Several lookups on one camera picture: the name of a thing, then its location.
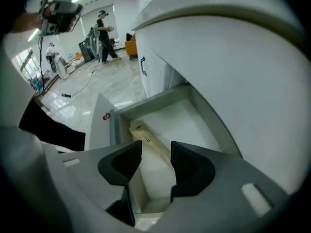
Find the tiled floor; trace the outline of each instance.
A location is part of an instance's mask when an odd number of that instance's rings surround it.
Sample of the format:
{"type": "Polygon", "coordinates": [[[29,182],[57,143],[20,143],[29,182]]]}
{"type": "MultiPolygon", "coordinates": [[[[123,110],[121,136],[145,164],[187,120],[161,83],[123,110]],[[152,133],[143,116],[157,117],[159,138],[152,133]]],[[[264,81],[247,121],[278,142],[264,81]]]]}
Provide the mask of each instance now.
{"type": "Polygon", "coordinates": [[[47,114],[68,127],[86,132],[90,121],[92,104],[100,92],[118,109],[146,98],[138,66],[138,60],[129,60],[124,50],[118,52],[120,61],[103,65],[98,61],[85,63],[66,80],[57,80],[51,90],[41,99],[50,110],[47,114]],[[62,97],[61,93],[73,95],[62,97]]]}

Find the sleeve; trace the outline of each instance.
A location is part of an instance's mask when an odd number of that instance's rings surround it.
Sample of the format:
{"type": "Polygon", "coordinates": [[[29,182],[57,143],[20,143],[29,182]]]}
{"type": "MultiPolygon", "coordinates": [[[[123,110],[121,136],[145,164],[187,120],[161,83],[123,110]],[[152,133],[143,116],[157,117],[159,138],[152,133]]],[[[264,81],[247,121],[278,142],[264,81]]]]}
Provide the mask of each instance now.
{"type": "Polygon", "coordinates": [[[4,18],[6,18],[6,23],[3,24],[4,26],[4,33],[9,33],[13,23],[15,22],[15,20],[23,13],[25,13],[25,9],[24,7],[18,8],[18,10],[15,13],[10,13],[11,10],[8,10],[7,15],[4,16],[4,18]]]}
{"type": "Polygon", "coordinates": [[[50,53],[51,53],[52,55],[56,54],[54,47],[50,48],[50,53]]]}
{"type": "Polygon", "coordinates": [[[50,47],[48,47],[47,50],[45,51],[45,55],[50,55],[50,47]]]}
{"type": "Polygon", "coordinates": [[[103,26],[104,26],[102,20],[97,19],[96,21],[97,21],[97,26],[98,26],[98,27],[103,27],[103,26]]]}

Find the hand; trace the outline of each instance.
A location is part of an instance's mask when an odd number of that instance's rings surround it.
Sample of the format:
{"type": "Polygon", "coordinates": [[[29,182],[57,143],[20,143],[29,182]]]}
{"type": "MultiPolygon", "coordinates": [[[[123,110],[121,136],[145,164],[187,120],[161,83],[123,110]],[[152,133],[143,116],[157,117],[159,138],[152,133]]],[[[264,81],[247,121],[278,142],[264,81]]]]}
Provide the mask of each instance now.
{"type": "Polygon", "coordinates": [[[49,19],[51,17],[51,6],[48,6],[43,11],[43,17],[49,19]]]}
{"type": "Polygon", "coordinates": [[[23,13],[12,25],[11,32],[20,33],[33,29],[42,29],[42,22],[38,18],[38,13],[23,13]]]}
{"type": "Polygon", "coordinates": [[[105,27],[99,27],[98,29],[102,31],[108,31],[108,28],[105,28],[105,27]]]}

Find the drawer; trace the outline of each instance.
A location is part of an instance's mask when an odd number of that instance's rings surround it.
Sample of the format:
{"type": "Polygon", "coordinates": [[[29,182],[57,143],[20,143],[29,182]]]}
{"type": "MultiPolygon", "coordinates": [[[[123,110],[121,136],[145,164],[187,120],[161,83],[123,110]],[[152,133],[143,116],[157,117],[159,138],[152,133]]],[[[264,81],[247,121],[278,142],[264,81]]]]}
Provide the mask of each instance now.
{"type": "Polygon", "coordinates": [[[143,31],[136,32],[140,76],[146,96],[151,97],[185,83],[185,79],[175,69],[150,50],[144,40],[146,38],[143,31]]]}
{"type": "Polygon", "coordinates": [[[113,117],[115,143],[131,141],[131,122],[142,120],[169,149],[171,141],[180,141],[241,156],[222,120],[189,84],[118,110],[113,117]]]}

